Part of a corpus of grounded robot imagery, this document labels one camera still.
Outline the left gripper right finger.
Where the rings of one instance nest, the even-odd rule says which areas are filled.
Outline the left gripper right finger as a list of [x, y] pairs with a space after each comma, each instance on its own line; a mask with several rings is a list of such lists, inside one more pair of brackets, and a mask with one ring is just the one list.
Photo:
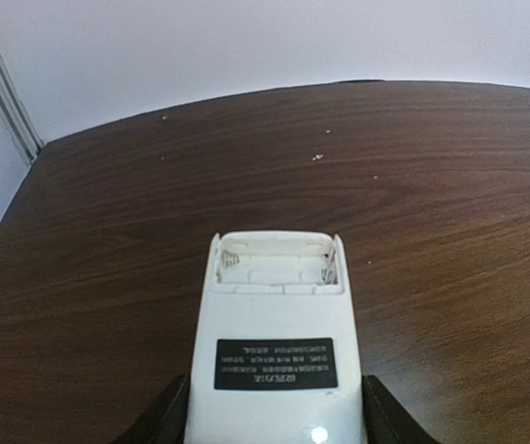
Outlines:
[[368, 443], [436, 444], [376, 376], [363, 376], [363, 416]]

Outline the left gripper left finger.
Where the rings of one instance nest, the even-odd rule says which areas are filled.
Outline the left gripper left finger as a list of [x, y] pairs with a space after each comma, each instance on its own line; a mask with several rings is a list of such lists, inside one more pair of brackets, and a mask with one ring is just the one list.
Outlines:
[[184, 440], [190, 397], [190, 377], [176, 376], [116, 444], [178, 444]]

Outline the white remote control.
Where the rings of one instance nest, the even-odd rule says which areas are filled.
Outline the white remote control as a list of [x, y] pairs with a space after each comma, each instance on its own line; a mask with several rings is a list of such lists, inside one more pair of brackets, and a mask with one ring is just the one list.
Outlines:
[[213, 237], [191, 363], [188, 443], [364, 443], [346, 254], [322, 232]]

